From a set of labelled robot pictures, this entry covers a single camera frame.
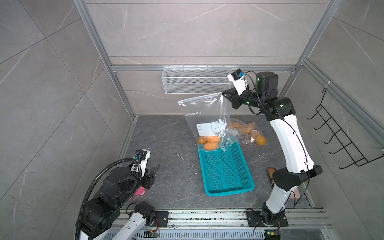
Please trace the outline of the clear pink-dotted zipper bag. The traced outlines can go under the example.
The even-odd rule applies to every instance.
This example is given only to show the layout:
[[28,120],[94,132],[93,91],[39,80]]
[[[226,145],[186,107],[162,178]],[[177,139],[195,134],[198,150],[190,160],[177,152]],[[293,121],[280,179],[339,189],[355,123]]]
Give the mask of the clear pink-dotted zipper bag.
[[267,139],[255,123],[240,126],[238,132],[242,147],[263,147],[267,144]]

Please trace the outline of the clear plastic bag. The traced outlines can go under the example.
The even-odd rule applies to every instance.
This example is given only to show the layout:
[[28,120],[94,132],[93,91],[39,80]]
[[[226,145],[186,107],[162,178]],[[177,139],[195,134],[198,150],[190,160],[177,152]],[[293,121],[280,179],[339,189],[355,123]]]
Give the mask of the clear plastic bag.
[[260,132],[254,122],[247,124],[239,119],[231,119],[231,126],[241,147],[255,147],[257,145],[256,137]]
[[198,143],[199,137],[219,136],[221,141],[217,150],[227,151],[231,145],[228,140],[231,135],[231,120],[227,113],[228,100],[221,92],[184,99],[178,101],[178,106],[189,124],[199,149],[207,151],[204,145]]

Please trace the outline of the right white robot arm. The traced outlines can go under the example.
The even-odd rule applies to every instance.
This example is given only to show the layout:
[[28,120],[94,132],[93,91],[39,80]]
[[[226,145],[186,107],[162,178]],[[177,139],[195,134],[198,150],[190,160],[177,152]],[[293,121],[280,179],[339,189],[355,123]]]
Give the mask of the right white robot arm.
[[308,184],[323,170],[314,163],[306,149],[292,101],[287,97],[279,97],[279,76],[273,72],[257,73],[256,79],[251,80],[254,86],[251,90],[246,75],[240,69],[229,74],[228,79],[234,86],[222,95],[235,110],[242,105],[259,108],[274,129],[283,150],[286,166],[273,173],[275,184],[261,211],[261,223],[271,226],[283,216],[286,203],[298,186]]

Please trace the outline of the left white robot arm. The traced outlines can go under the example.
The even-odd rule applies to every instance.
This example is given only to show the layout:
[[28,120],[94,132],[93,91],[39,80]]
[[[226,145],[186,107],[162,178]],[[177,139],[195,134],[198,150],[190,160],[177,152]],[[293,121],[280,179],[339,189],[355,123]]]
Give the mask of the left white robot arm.
[[76,222],[75,240],[85,233],[93,240],[108,230],[120,216],[120,209],[139,190],[150,189],[155,182],[160,165],[145,170],[138,180],[131,172],[133,159],[122,159],[106,166],[86,191]]

